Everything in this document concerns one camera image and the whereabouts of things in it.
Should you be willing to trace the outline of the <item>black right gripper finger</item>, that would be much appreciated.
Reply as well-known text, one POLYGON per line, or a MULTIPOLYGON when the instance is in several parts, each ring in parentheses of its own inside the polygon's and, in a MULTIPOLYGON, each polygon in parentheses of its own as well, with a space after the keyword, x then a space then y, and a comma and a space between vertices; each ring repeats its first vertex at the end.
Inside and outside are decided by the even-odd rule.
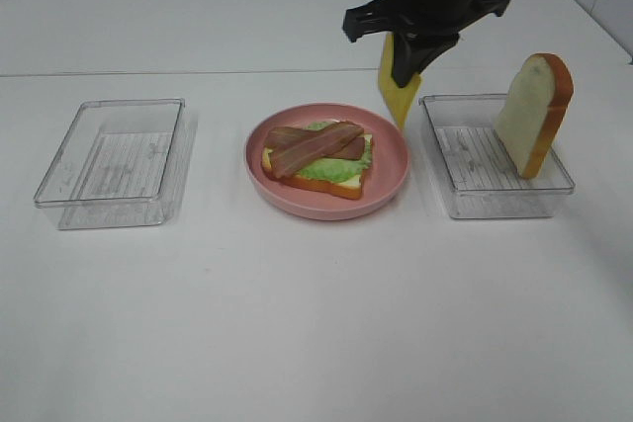
POLYGON ((409 41, 401 34, 392 33, 391 77, 398 86, 406 86, 418 73, 409 41))
POLYGON ((421 73, 440 55, 454 47, 459 34, 447 36, 422 37, 404 40, 403 85, 407 85, 415 74, 421 73))

